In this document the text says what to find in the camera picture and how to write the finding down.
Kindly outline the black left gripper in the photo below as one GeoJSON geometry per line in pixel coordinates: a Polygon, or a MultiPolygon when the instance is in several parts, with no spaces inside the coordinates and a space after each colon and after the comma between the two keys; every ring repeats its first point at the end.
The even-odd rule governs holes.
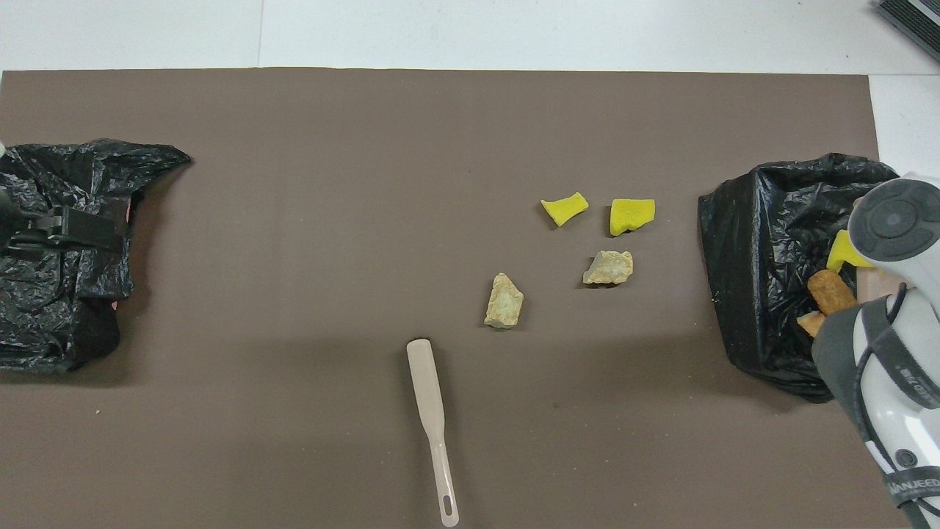
{"type": "Polygon", "coordinates": [[[47,215],[18,210],[6,213],[6,255],[43,258],[47,254],[87,250],[113,251],[118,234],[103,215],[74,208],[54,208],[47,215]]]}

